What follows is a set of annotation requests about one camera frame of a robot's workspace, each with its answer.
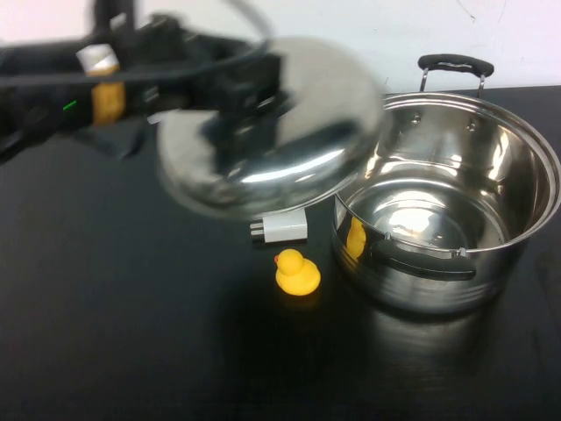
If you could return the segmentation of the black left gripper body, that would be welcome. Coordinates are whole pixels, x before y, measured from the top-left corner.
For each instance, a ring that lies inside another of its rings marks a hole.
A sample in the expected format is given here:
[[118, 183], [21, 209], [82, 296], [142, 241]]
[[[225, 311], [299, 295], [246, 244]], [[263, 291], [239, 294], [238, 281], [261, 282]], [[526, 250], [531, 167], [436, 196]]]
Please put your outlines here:
[[150, 114], [173, 109], [251, 113], [281, 92], [281, 56], [266, 50], [245, 59], [252, 47], [241, 39], [225, 38], [184, 28], [177, 18], [154, 14], [137, 30], [133, 63], [164, 69], [215, 67], [240, 61], [224, 70], [201, 72], [188, 79], [151, 82], [131, 87], [131, 102]]

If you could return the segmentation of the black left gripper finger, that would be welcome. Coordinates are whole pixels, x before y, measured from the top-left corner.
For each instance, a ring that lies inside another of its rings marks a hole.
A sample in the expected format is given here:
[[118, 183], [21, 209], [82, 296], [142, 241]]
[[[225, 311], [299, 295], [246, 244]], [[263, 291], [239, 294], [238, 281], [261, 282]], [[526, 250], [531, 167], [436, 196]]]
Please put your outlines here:
[[213, 117], [213, 146], [220, 150], [261, 150], [265, 145], [260, 124], [264, 113], [218, 112]]
[[298, 104], [297, 95], [290, 89], [263, 89], [257, 98], [257, 115], [284, 115]]

